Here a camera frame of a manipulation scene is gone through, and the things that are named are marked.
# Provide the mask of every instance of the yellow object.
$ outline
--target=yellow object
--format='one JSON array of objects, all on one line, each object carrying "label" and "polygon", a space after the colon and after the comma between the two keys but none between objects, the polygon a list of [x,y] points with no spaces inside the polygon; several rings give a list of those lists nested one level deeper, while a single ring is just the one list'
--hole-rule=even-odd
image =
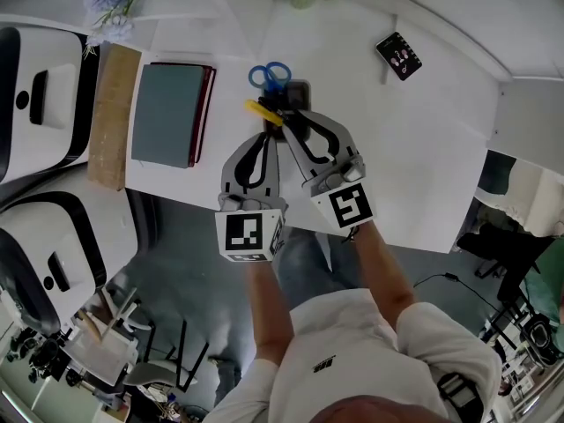
[{"label": "yellow object", "polygon": [[263,119],[272,122],[274,125],[278,125],[279,127],[282,127],[282,125],[284,125],[284,120],[279,115],[272,113],[254,100],[245,101],[245,108],[251,113],[255,113],[256,115],[261,116]]}]

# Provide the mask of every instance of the white t-shirt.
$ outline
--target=white t-shirt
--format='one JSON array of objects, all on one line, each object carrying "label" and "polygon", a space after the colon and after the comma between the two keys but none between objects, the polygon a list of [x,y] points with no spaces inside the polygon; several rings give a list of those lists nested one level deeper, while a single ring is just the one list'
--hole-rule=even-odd
[{"label": "white t-shirt", "polygon": [[318,296],[295,308],[292,320],[295,337],[282,365],[254,360],[205,423],[307,423],[357,396],[418,404],[460,421],[435,385],[452,372],[476,384],[485,415],[497,395],[498,355],[432,304],[404,310],[397,333],[367,289]]}]

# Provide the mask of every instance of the cable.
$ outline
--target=cable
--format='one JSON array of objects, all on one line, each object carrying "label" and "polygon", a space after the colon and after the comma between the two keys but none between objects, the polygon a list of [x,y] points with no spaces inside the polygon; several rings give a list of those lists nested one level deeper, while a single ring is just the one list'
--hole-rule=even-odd
[{"label": "cable", "polygon": [[433,276],[429,276],[428,278],[424,278],[422,280],[419,280],[419,281],[415,282],[415,284],[413,284],[413,288],[415,288],[416,286],[420,286],[421,284],[427,282],[429,279],[438,278],[438,277],[444,278],[445,275],[444,274],[434,274]]},{"label": "cable", "polygon": [[[416,282],[413,285],[413,288],[415,288],[416,286],[420,286],[421,284],[427,282],[429,279],[431,278],[438,278],[438,277],[442,277],[445,278],[447,280],[450,280],[451,282],[458,282],[459,284],[461,284],[462,286],[465,286],[466,288],[468,288],[471,292],[473,292],[476,296],[478,296],[483,302],[485,302],[488,306],[490,306],[493,310],[495,310],[498,314],[501,314],[501,311],[492,303],[486,301],[486,299],[480,294],[478,293],[476,290],[474,290],[472,287],[467,286],[462,280],[460,280],[460,278],[458,278],[457,275],[455,274],[450,274],[449,272],[447,272],[446,274],[434,274],[433,276],[429,276],[428,278],[424,278],[423,280],[420,280],[419,282]],[[516,328],[519,329],[519,331],[521,331],[521,328],[519,328],[519,326],[517,326],[513,320],[511,318],[508,318],[507,316],[505,316],[505,314],[501,314],[501,316],[503,316],[506,320],[508,320],[511,324],[513,324]]]}]

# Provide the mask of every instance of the scissors handle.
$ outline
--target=scissors handle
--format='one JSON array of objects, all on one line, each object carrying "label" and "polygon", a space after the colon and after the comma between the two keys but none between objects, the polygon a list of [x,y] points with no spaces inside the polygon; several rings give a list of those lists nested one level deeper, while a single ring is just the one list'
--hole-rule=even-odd
[{"label": "scissors handle", "polygon": [[[282,69],[286,73],[286,76],[283,78],[278,77],[272,70],[272,68],[274,67],[278,67]],[[263,73],[263,77],[264,77],[263,83],[257,83],[253,78],[255,73],[258,71]],[[280,63],[278,61],[272,61],[266,64],[266,66],[255,66],[249,71],[249,83],[255,88],[264,89],[266,91],[274,91],[274,90],[281,91],[286,87],[286,85],[291,79],[292,79],[292,72],[290,71],[290,68],[286,66],[284,63]]]}]

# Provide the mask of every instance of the book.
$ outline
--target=book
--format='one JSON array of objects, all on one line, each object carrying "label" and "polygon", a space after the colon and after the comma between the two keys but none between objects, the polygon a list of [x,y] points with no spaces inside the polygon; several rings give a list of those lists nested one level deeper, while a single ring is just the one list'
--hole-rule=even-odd
[{"label": "book", "polygon": [[131,158],[172,167],[189,166],[204,69],[147,64],[142,71]]},{"label": "book", "polygon": [[191,63],[153,63],[166,66],[188,66],[202,67],[204,69],[204,77],[202,80],[201,92],[198,100],[196,116],[194,118],[194,129],[190,142],[189,167],[193,167],[202,156],[202,145],[204,141],[205,125],[207,115],[210,109],[210,101],[212,96],[212,88],[215,82],[217,70],[211,66]]},{"label": "book", "polygon": [[202,145],[204,143],[205,123],[207,122],[208,110],[210,109],[212,88],[215,82],[216,73],[217,72],[215,69],[210,70],[210,76],[208,78],[207,83],[204,78],[204,85],[202,86],[203,98],[201,99],[202,112],[201,112],[200,123],[197,125],[197,134],[195,133],[195,136],[192,137],[192,141],[194,143],[194,149],[190,154],[190,163],[192,164],[192,166],[195,165],[200,160],[200,157],[202,156]]}]

